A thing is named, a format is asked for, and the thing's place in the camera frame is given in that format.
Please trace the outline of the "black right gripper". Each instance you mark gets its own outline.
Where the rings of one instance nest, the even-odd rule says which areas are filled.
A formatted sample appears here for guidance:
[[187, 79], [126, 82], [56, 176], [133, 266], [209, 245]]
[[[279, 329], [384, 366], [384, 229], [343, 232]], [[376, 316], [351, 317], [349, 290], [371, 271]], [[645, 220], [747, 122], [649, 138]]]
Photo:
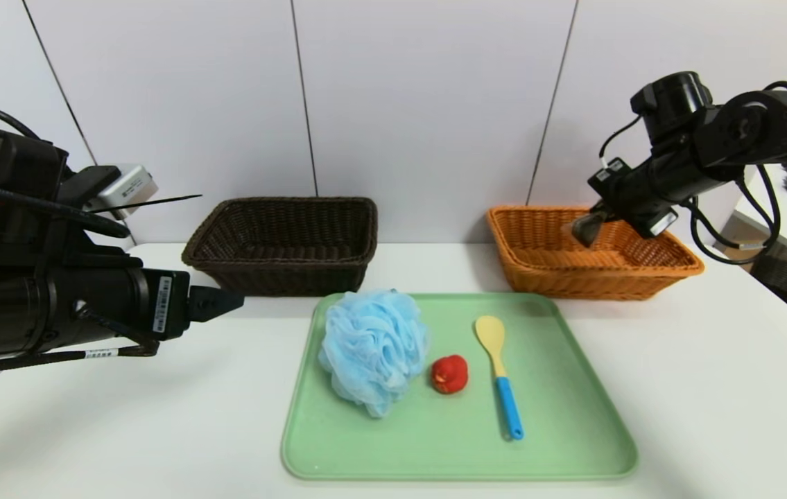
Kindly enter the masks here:
[[657, 192], [650, 180], [652, 161], [635, 168], [616, 157], [589, 179], [600, 200], [571, 223], [571, 237], [592, 247], [609, 221], [622, 220], [643, 239], [661, 236], [678, 218], [673, 203]]

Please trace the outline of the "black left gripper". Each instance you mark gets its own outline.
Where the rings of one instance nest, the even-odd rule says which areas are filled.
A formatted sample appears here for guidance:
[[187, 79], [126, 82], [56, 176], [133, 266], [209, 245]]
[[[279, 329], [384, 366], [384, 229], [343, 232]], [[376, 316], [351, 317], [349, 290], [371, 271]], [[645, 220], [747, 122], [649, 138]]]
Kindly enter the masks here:
[[242, 307], [239, 293], [207, 286], [189, 287], [181, 271], [151, 268], [81, 268], [67, 274], [63, 304], [63, 345], [116, 338], [95, 320], [83, 319], [76, 304], [124, 331], [154, 341], [180, 337], [190, 322], [209, 322]]

